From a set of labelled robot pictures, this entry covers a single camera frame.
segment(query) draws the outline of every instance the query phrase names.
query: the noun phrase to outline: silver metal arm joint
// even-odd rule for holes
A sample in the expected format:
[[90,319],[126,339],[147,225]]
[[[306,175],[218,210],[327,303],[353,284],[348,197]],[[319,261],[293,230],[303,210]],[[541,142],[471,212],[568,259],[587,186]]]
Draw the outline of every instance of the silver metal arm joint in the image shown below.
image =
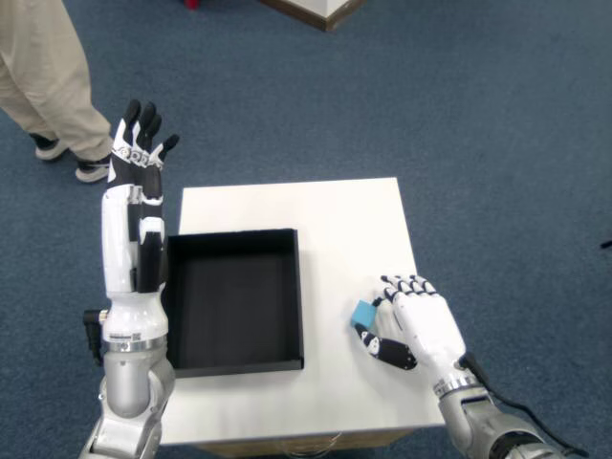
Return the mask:
[[469,459],[560,459],[528,422],[495,406],[484,387],[449,391],[438,404],[455,447]]

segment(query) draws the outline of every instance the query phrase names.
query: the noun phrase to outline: black cable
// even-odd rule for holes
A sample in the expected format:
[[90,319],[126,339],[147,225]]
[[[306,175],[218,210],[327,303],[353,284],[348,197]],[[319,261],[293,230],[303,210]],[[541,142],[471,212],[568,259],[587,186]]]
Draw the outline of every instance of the black cable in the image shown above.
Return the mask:
[[475,356],[471,352],[467,352],[459,360],[459,364],[461,364],[461,366],[465,368],[468,368],[474,374],[474,376],[482,383],[482,385],[484,385],[485,388],[502,404],[505,404],[511,408],[519,409],[523,411],[524,413],[526,413],[532,419],[532,421],[534,421],[534,423],[536,423],[537,426],[539,426],[539,428],[541,428],[544,431],[544,433],[546,433],[546,435],[551,437],[558,444],[560,444],[562,447],[565,448],[565,450],[562,452],[564,456],[568,456],[570,454],[576,454],[580,457],[589,457],[589,453],[585,451],[584,449],[576,448],[570,445],[569,443],[565,442],[563,439],[557,437],[551,431],[550,428],[548,428],[542,421],[539,420],[536,414],[528,406],[524,404],[519,404],[517,402],[513,402],[512,400],[507,399],[506,397],[500,395],[497,391],[493,390],[489,384],[489,378],[487,377],[483,369],[480,367],[480,365],[476,361]]

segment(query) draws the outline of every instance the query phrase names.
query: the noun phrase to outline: blue block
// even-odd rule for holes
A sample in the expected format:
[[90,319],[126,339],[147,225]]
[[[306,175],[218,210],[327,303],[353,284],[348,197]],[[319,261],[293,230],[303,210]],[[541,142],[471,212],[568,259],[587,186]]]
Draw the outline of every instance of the blue block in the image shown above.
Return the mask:
[[374,317],[376,316],[376,308],[370,303],[360,300],[357,303],[357,307],[351,316],[351,326],[355,326],[356,323],[360,323],[365,328],[369,329],[374,324]]

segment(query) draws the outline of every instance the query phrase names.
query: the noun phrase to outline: blue carpet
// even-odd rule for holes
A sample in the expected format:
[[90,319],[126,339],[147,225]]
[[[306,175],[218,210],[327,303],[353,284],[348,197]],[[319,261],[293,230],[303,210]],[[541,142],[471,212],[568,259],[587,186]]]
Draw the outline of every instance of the blue carpet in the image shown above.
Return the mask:
[[[184,186],[397,176],[419,270],[494,384],[612,457],[612,2],[370,0],[334,33],[252,0],[66,3],[99,110],[152,99],[182,136],[170,233]],[[3,113],[0,138],[0,457],[76,457],[103,185],[37,161]],[[329,457],[459,454],[431,429]]]

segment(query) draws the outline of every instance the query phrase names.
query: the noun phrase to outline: metal ring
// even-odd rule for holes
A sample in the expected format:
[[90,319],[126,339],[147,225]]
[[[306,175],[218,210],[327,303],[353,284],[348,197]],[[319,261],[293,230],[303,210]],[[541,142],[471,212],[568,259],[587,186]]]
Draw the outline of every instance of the metal ring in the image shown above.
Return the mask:
[[475,376],[468,375],[457,378],[456,380],[451,381],[440,381],[433,387],[433,391],[438,396],[439,399],[447,395],[449,392],[453,390],[465,388],[465,387],[474,387],[476,385],[481,385],[480,382],[476,379]]
[[106,341],[108,350],[112,352],[140,352],[165,346],[165,337],[147,339],[145,341]]

